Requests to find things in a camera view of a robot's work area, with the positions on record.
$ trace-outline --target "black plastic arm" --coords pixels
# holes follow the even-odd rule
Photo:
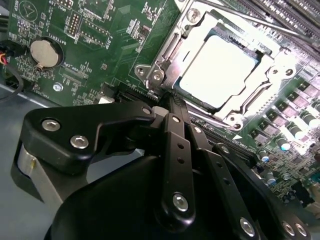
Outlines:
[[[31,155],[74,175],[88,168],[107,138],[112,140],[135,125],[150,124],[155,117],[142,102],[36,109],[25,116],[20,139]],[[45,120],[55,120],[60,128],[45,130]],[[73,136],[85,137],[88,146],[75,148],[71,144]]]

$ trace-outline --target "screw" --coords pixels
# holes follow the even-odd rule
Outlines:
[[[226,148],[225,146],[222,146],[221,149],[226,153],[226,154],[229,154],[229,149]]]
[[[255,229],[251,225],[251,223],[245,219],[244,217],[240,218],[240,225],[243,231],[248,234],[250,237],[253,237],[255,235]]]
[[[191,8],[186,14],[186,19],[188,19],[190,23],[196,24],[201,19],[201,13],[198,9]]]
[[[187,199],[178,193],[173,195],[173,205],[181,212],[186,212],[189,208]]]
[[[180,123],[180,119],[177,118],[176,116],[173,116],[172,119],[173,119],[173,121],[175,121],[176,123]]]
[[[42,122],[42,127],[44,130],[47,130],[49,132],[55,132],[60,129],[60,123],[58,123],[56,120],[53,119],[47,119]]]
[[[301,233],[302,236],[306,237],[308,235],[306,230],[299,223],[296,223],[295,226],[298,229],[299,233]]]
[[[151,114],[151,111],[147,108],[142,108],[142,111],[145,113],[145,114],[148,114],[150,115]]]
[[[63,89],[64,86],[60,82],[56,82],[53,84],[53,90],[55,90],[56,92],[62,92]]]
[[[140,67],[136,70],[136,72],[138,73],[139,76],[143,76],[145,74],[145,71]]]
[[[160,70],[155,70],[153,72],[153,79],[156,80],[156,81],[160,81],[160,80],[163,80],[164,79],[164,73]]]
[[[85,136],[75,135],[70,139],[71,145],[76,149],[86,149],[89,141]]]
[[[195,127],[194,127],[194,130],[195,130],[198,134],[200,134],[200,133],[201,133],[201,129],[200,129],[200,128],[198,128],[197,126],[195,126]]]
[[[282,226],[288,234],[290,234],[291,236],[295,235],[295,231],[293,230],[292,226],[290,226],[287,222],[283,221]]]

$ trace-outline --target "red wire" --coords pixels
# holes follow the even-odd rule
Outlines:
[[[1,61],[4,62],[4,65],[7,65],[7,64],[8,64],[7,59],[6,59],[4,56],[1,57]]]

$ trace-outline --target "cable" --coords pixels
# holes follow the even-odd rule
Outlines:
[[[216,9],[225,11],[227,13],[239,16],[239,17],[247,19],[249,21],[252,21],[252,22],[267,26],[267,27],[269,27],[271,29],[274,29],[274,30],[277,30],[277,31],[279,31],[279,32],[281,32],[281,33],[283,33],[285,35],[293,36],[295,38],[298,38],[298,39],[306,42],[307,44],[311,45],[312,47],[315,47],[315,48],[319,48],[320,47],[320,43],[319,42],[314,41],[311,38],[309,38],[307,36],[304,36],[304,35],[302,35],[302,34],[300,34],[298,32],[292,31],[290,29],[287,29],[287,28],[284,28],[284,27],[281,27],[281,26],[277,26],[277,25],[272,24],[270,22],[255,18],[253,16],[244,14],[244,13],[239,12],[237,10],[233,10],[233,9],[231,9],[229,7],[226,7],[226,6],[223,6],[223,5],[219,5],[219,4],[211,2],[209,0],[197,0],[197,2],[209,5],[209,6],[213,7],[213,8],[216,8]]]
[[[9,64],[7,64],[5,66],[6,66],[6,69],[15,76],[15,78],[19,82],[19,86],[17,87],[17,89],[14,92],[9,94],[8,96],[0,98],[0,104],[13,99],[15,96],[17,96],[19,93],[21,93],[22,90],[24,89],[24,81],[21,78],[21,76],[18,73],[18,71],[13,66],[11,66]]]
[[[7,65],[8,63],[7,63],[7,59],[6,59],[6,54],[5,53],[1,53],[0,54],[0,64],[2,64],[2,65]]]

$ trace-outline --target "chip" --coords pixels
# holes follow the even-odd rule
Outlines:
[[[302,159],[300,157],[297,157],[295,158],[293,161],[292,161],[294,164],[299,164],[302,162]]]
[[[308,172],[309,170],[305,169],[304,167],[299,170],[299,173],[301,174],[307,174]]]

